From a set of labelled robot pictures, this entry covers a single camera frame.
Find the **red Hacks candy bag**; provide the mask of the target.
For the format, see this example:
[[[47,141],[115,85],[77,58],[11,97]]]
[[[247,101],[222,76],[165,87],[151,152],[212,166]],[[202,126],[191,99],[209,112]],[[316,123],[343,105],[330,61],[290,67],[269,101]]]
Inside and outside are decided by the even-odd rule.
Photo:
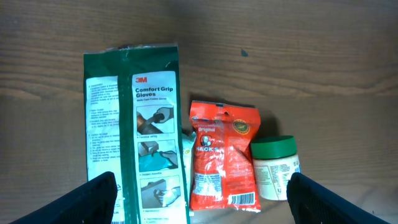
[[[250,150],[261,124],[258,109],[193,101],[190,121],[197,135],[190,208],[260,212]]]

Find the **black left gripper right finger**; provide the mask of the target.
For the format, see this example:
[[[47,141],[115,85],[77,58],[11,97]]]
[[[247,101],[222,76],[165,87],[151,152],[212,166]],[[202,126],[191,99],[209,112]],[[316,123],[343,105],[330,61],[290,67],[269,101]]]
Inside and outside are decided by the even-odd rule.
[[[387,224],[299,172],[288,181],[287,201],[296,224]]]

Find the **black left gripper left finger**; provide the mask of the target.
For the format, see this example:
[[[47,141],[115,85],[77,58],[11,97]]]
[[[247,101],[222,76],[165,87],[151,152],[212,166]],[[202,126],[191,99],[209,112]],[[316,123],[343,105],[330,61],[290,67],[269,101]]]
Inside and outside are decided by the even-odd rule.
[[[11,224],[111,224],[117,194],[107,171]]]

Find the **green lid jar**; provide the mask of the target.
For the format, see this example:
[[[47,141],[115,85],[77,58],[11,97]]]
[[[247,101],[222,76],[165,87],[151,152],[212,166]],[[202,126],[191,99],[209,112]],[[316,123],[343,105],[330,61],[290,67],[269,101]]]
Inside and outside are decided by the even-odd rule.
[[[287,184],[301,172],[293,136],[273,136],[252,141],[251,154],[259,195],[266,200],[287,200]]]

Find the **green 3M gloves pack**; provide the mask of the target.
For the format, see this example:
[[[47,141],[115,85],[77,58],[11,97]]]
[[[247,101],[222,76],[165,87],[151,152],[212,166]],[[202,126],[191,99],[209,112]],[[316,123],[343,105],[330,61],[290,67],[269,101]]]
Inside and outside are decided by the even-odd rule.
[[[86,170],[111,172],[112,223],[188,223],[176,44],[87,52]]]

